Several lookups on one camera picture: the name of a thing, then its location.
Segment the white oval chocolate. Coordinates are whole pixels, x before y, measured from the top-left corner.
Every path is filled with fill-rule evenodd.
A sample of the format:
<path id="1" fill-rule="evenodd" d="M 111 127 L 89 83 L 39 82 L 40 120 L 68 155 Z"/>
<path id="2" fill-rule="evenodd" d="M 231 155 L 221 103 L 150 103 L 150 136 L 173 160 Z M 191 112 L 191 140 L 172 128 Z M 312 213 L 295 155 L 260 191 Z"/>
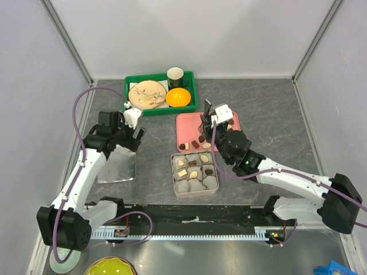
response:
<path id="1" fill-rule="evenodd" d="M 203 162 L 208 162 L 209 161 L 209 159 L 206 155 L 201 155 L 200 158 Z"/>

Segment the metal serving tongs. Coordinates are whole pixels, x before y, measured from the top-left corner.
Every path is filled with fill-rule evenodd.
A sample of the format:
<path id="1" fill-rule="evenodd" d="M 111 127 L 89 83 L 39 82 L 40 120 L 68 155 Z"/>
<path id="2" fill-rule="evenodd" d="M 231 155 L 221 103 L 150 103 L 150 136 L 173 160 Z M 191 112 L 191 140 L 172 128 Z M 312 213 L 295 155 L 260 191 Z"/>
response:
<path id="1" fill-rule="evenodd" d="M 203 114 L 200 115 L 201 126 L 199 127 L 200 133 L 204 137 L 206 137 L 207 134 L 212 129 L 211 109 L 212 109 L 212 104 L 210 103 L 208 99 L 205 99 L 204 100 L 204 111 L 203 111 Z"/>

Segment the brown chocolate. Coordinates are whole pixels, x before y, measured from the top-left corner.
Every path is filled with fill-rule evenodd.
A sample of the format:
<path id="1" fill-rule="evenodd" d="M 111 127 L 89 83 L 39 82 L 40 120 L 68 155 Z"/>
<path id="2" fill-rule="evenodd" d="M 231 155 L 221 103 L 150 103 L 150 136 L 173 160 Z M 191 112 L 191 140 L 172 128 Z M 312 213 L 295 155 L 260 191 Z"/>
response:
<path id="1" fill-rule="evenodd" d="M 190 167 L 197 166 L 197 165 L 198 164 L 197 164 L 197 161 L 196 160 L 192 160 L 192 161 L 189 162 L 189 166 Z"/>

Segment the pink plastic tray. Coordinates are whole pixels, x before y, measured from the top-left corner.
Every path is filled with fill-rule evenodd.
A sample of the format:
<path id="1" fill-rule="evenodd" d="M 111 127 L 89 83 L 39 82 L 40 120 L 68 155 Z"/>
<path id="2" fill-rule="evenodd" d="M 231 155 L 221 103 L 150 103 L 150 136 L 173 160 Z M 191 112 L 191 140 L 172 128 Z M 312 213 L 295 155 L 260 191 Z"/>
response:
<path id="1" fill-rule="evenodd" d="M 177 149 L 179 152 L 196 152 L 211 150 L 205 146 L 206 140 L 200 141 L 199 127 L 202 112 L 182 113 L 176 118 Z"/>

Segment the pink chocolate tin box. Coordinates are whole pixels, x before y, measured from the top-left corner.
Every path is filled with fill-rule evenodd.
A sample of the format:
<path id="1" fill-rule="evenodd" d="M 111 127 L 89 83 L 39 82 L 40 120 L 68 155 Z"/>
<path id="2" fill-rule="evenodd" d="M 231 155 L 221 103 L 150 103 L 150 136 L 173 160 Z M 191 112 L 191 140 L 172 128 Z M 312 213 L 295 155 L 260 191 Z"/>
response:
<path id="1" fill-rule="evenodd" d="M 203 162 L 201 155 L 206 155 L 208 162 Z M 184 165 L 179 167 L 178 161 L 182 160 Z M 197 161 L 197 166 L 190 167 L 189 162 Z M 190 198 L 204 195 L 215 194 L 219 188 L 217 171 L 213 163 L 212 154 L 208 151 L 196 151 L 187 153 L 177 153 L 171 156 L 171 168 L 173 174 L 173 188 L 176 197 Z M 178 172 L 186 170 L 187 174 L 183 177 L 178 176 Z M 212 175 L 206 175 L 205 170 L 212 170 Z M 189 178 L 191 172 L 197 171 L 198 177 Z"/>

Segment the white almond chocolate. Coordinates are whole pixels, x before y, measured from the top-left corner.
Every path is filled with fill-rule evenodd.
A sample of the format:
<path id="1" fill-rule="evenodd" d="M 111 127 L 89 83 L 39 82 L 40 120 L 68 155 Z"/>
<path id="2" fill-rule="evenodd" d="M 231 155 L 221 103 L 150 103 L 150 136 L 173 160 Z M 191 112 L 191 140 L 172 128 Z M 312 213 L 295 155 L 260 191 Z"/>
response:
<path id="1" fill-rule="evenodd" d="M 190 175 L 189 175 L 189 178 L 191 179 L 191 178 L 193 178 L 193 179 L 195 179 L 195 178 L 197 178 L 198 177 L 198 172 L 197 171 L 193 171 L 193 172 L 191 172 L 190 173 Z"/>

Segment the white square chocolate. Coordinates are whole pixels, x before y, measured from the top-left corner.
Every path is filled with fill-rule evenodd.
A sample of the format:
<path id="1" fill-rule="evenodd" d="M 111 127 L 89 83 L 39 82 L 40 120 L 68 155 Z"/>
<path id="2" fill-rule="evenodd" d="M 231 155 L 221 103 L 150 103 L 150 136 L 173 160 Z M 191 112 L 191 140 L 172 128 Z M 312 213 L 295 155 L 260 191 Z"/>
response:
<path id="1" fill-rule="evenodd" d="M 178 176 L 179 177 L 183 177 L 186 174 L 187 174 L 187 171 L 186 170 L 181 170 L 181 171 L 178 172 Z"/>

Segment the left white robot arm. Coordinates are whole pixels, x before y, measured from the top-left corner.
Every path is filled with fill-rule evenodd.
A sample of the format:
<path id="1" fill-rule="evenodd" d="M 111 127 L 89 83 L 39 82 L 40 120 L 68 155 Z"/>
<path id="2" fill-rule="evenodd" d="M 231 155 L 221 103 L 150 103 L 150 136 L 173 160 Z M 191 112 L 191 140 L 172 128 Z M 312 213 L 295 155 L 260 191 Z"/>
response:
<path id="1" fill-rule="evenodd" d="M 138 125 L 142 110 L 101 111 L 98 123 L 83 139 L 79 159 L 62 191 L 49 207 L 40 207 L 37 222 L 44 244 L 83 251 L 91 234 L 106 222 L 121 225 L 126 218 L 121 198 L 102 197 L 85 210 L 89 191 L 117 148 L 136 152 L 146 130 Z"/>

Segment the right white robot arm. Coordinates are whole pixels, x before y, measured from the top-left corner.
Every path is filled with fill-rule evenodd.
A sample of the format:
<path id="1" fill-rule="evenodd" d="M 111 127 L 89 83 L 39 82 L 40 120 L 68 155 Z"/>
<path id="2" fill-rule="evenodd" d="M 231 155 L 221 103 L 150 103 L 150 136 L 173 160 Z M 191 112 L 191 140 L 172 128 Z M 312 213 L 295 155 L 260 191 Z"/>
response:
<path id="1" fill-rule="evenodd" d="M 243 131 L 227 129 L 231 116 L 217 121 L 217 115 L 208 112 L 200 119 L 200 133 L 232 167 L 233 173 L 227 177 L 276 186 L 298 195 L 296 199 L 271 196 L 262 212 L 266 224 L 273 226 L 290 219 L 322 222 L 342 234 L 351 234 L 354 226 L 360 225 L 356 219 L 366 206 L 347 176 L 313 175 L 258 154 L 251 150 L 251 141 Z"/>

